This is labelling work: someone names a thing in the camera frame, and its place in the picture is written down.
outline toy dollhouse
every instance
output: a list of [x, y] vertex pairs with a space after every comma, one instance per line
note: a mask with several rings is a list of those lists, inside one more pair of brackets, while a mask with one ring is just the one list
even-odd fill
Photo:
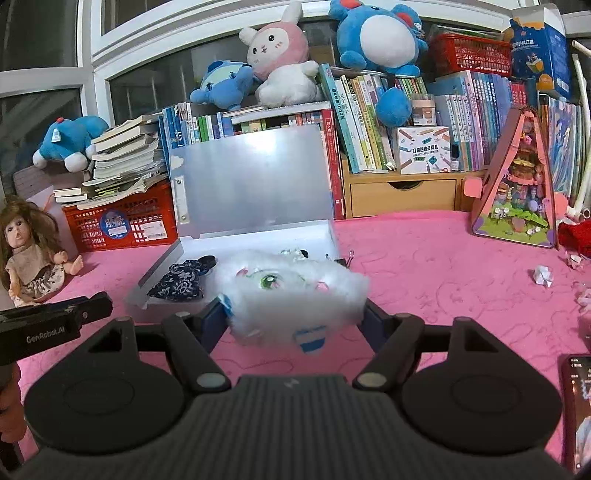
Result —
[[464, 192], [476, 197], [471, 216], [475, 235], [556, 245], [554, 193], [535, 110], [511, 108], [484, 182], [467, 180]]

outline white pipe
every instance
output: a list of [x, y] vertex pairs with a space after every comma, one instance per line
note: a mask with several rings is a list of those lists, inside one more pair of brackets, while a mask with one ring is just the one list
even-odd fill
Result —
[[[583, 53], [585, 56], [591, 59], [591, 50], [584, 45], [580, 44], [576, 40], [573, 40], [573, 47]], [[579, 56], [573, 53], [574, 70], [577, 74], [577, 80], [579, 81], [579, 90], [581, 95], [581, 103], [583, 108], [583, 119], [585, 126], [585, 148], [587, 150], [585, 156], [585, 168], [583, 172], [583, 181], [577, 194], [577, 199], [574, 203], [574, 207], [568, 207], [566, 213], [569, 217], [574, 220], [578, 220], [583, 209], [583, 202], [587, 196], [589, 184], [591, 183], [591, 145], [589, 145], [589, 136], [591, 134], [591, 112], [589, 110], [589, 97], [587, 96], [587, 80], [583, 75], [583, 69], [581, 68], [581, 62]]]

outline red book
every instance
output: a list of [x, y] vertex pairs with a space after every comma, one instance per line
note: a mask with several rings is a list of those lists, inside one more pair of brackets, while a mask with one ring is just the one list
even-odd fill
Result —
[[326, 148], [328, 149], [330, 187], [335, 204], [335, 220], [343, 220], [345, 199], [343, 198], [343, 184], [339, 174], [339, 153], [335, 147], [335, 123], [332, 117], [332, 110], [322, 110], [322, 123], [326, 134]]

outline pink tablecloth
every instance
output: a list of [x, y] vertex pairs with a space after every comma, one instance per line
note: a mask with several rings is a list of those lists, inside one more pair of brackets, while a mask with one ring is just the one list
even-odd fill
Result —
[[[460, 212], [397, 213], [337, 222], [335, 230], [343, 254], [355, 251], [352, 270], [371, 278], [370, 298], [386, 311], [412, 312], [440, 325], [450, 325], [456, 316], [472, 317], [558, 387], [558, 356], [586, 351], [577, 337], [572, 288], [584, 274], [571, 270], [556, 250], [477, 238], [467, 232], [466, 223], [467, 215]], [[143, 247], [85, 255], [86, 273], [74, 278], [55, 301], [106, 290], [115, 304], [113, 316], [124, 315], [125, 295], [164, 251], [165, 247]], [[531, 279], [530, 271], [538, 264], [554, 272], [550, 289]], [[83, 337], [105, 322], [85, 326]], [[78, 344], [20, 362], [24, 392]], [[329, 339], [317, 356], [246, 348], [228, 332], [212, 353], [233, 381], [243, 373], [338, 372], [351, 379], [371, 356], [355, 327]], [[163, 356], [142, 358], [165, 368]], [[421, 366], [443, 358], [424, 355]], [[557, 459], [561, 441], [559, 426], [548, 444]], [[35, 451], [30, 436], [21, 445], [26, 455]]]

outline box lid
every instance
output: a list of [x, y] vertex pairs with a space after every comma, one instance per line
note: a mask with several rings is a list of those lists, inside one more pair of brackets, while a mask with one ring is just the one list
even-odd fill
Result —
[[170, 176], [179, 237], [333, 218], [318, 125], [175, 148]]

